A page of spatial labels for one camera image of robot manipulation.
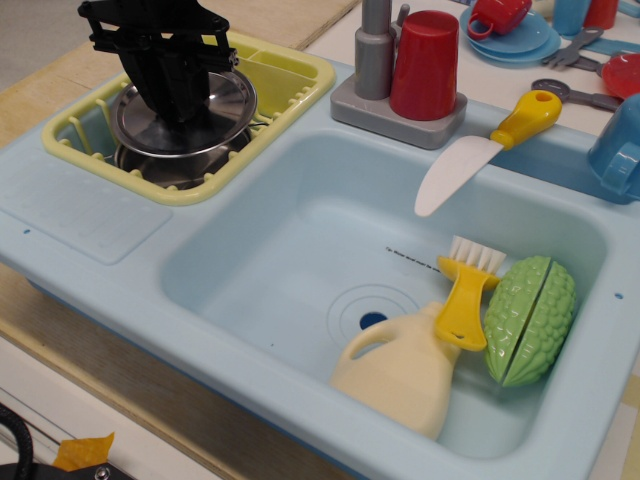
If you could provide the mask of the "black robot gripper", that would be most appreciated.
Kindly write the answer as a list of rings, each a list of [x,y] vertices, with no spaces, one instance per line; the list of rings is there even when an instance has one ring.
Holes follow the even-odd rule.
[[[203,108],[209,94],[203,66],[239,63],[229,21],[197,1],[84,1],[77,12],[89,23],[94,48],[117,53],[146,105],[171,123]]]

